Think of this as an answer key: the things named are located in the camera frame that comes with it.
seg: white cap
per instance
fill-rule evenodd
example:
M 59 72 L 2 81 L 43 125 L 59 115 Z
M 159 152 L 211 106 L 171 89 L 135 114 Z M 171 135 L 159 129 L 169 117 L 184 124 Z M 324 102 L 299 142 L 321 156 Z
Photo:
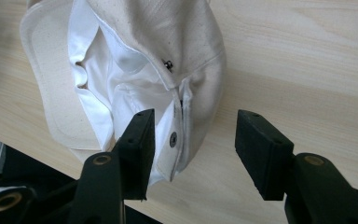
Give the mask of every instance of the white cap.
M 223 39 L 205 0 L 44 0 L 21 22 L 53 138 L 82 161 L 154 108 L 150 184 L 194 158 L 221 98 Z

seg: table surface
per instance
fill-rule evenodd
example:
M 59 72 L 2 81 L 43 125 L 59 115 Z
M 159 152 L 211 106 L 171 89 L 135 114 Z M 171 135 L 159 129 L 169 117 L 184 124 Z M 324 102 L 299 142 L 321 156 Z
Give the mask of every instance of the table surface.
M 286 223 L 263 202 L 235 148 L 238 109 L 257 112 L 332 161 L 358 188 L 358 1 L 210 1 L 227 49 L 226 90 L 202 148 L 172 183 L 129 206 L 163 223 Z M 0 141 L 79 177 L 82 164 L 48 132 L 21 46 L 25 0 L 0 1 Z

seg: wooden table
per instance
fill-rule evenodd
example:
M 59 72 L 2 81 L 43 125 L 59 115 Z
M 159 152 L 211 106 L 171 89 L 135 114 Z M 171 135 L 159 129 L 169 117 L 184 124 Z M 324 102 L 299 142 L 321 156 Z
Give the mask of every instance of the wooden table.
M 358 188 L 358 1 L 210 1 L 227 48 L 226 91 L 202 148 L 172 183 L 126 202 L 164 223 L 286 223 L 263 202 L 234 148 L 238 109 L 262 114 L 332 161 Z M 25 0 L 0 1 L 0 141 L 79 177 L 52 140 L 19 23 Z

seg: wooden surface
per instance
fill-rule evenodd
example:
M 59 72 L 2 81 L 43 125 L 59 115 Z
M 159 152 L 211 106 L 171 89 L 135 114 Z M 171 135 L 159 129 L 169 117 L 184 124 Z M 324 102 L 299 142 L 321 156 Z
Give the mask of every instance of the wooden surface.
M 172 183 L 126 202 L 164 223 L 286 223 L 235 153 L 238 109 L 262 114 L 295 144 L 332 161 L 358 188 L 358 1 L 211 1 L 227 48 L 213 127 Z M 81 164 L 48 133 L 19 37 L 25 1 L 0 1 L 0 141 L 72 176 Z

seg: fabric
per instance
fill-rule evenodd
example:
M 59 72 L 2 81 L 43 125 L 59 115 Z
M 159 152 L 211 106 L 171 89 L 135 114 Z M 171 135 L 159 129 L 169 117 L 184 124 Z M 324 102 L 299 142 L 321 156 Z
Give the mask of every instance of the fabric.
M 172 180 L 194 158 L 218 106 L 226 67 L 222 36 L 205 1 L 45 0 L 25 15 L 21 39 L 50 131 L 80 158 L 92 153 L 91 145 L 110 150 L 132 116 L 149 108 L 156 113 L 150 184 Z M 65 86 L 54 78 L 65 79 Z M 64 91 L 77 99 L 68 93 L 63 94 L 71 98 L 55 99 Z M 68 132 L 76 119 L 59 115 L 76 114 L 62 106 L 70 100 L 76 111 L 81 105 L 80 115 L 89 122 L 83 117 L 77 124 L 85 130 L 79 136 L 93 132 L 86 146 L 62 134 L 78 138 L 76 130 Z

